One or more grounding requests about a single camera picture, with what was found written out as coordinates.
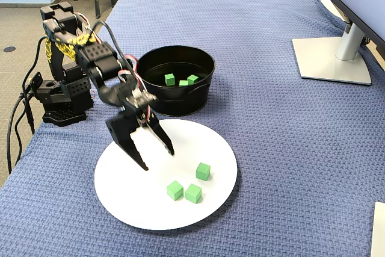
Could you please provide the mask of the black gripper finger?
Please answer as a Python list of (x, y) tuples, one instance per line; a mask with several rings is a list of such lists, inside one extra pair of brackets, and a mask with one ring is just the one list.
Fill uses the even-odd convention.
[(144, 171), (148, 171), (149, 168), (146, 166), (143, 161), (139, 151), (135, 146), (135, 143), (132, 139), (127, 139), (123, 141), (115, 140), (115, 143), (125, 152), (127, 153)]
[(174, 155), (174, 148), (171, 139), (163, 130), (160, 124), (148, 124), (147, 125), (153, 133), (162, 141), (170, 155)]

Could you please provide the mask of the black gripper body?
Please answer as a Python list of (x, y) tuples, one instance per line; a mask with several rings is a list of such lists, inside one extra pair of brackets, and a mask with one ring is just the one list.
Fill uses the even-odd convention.
[(132, 105), (124, 104), (121, 111), (115, 117), (106, 121), (107, 127), (114, 141), (122, 148), (135, 148), (131, 134), (140, 126), (147, 128), (153, 135), (160, 139), (158, 123), (151, 125), (153, 120), (149, 105), (142, 108), (135, 108)]

